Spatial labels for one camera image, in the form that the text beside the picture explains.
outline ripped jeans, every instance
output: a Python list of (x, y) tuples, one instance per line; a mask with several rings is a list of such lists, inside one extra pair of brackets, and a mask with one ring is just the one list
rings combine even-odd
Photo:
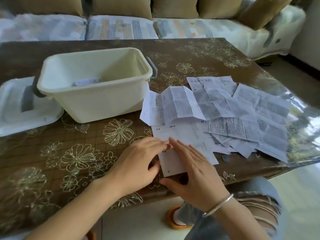
[[(259, 208), (267, 211), (277, 221), (277, 224), (268, 219), (255, 216), (258, 221), (265, 222), (272, 229), (264, 227), (267, 234), (273, 240), (281, 240), (282, 236), (282, 202), (274, 186), (264, 177), (236, 183), (227, 187), (230, 193), (234, 194), (242, 205), (247, 207)], [(230, 240), (223, 226), (221, 226), (213, 217), (202, 217), (203, 212), (188, 203), (184, 203), (178, 212), (178, 219), (186, 225), (193, 226), (185, 240)]]

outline hand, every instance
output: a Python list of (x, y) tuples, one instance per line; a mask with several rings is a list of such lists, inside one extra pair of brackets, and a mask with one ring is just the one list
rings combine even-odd
[(145, 137), (127, 147), (105, 176), (114, 184), (118, 197), (121, 198), (150, 184), (159, 172), (160, 161), (150, 169), (148, 166), (158, 153), (168, 148), (168, 141), (155, 137)]
[(160, 180), (169, 190), (194, 207), (207, 212), (220, 204), (230, 194), (223, 185), (216, 169), (192, 145), (169, 138), (188, 173), (188, 184), (181, 185), (169, 178)]

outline beige cushion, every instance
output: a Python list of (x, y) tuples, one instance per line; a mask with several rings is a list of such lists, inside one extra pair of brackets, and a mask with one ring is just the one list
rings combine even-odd
[(240, 9), (241, 0), (199, 0), (202, 19), (231, 19)]
[(291, 1), (256, 0), (244, 12), (240, 13), (237, 20), (253, 30), (261, 29)]
[(93, 0), (94, 14), (122, 15), (152, 19), (151, 0)]
[(81, 0), (5, 0), (12, 12), (83, 16)]
[(154, 0), (152, 13), (157, 18), (197, 19), (198, 0)]

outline wall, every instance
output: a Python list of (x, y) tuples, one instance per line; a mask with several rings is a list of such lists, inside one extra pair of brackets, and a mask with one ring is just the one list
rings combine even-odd
[(320, 0), (313, 0), (306, 22), (295, 38), (290, 54), (320, 70)]

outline woman's right hand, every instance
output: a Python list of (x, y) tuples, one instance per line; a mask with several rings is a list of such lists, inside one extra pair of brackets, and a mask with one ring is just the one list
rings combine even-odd
[(160, 180), (162, 185), (203, 212), (212, 210), (230, 195), (216, 169), (205, 156), (193, 146), (186, 146), (179, 140), (169, 138), (169, 142), (183, 161), (189, 181), (187, 185), (181, 185), (163, 178)]

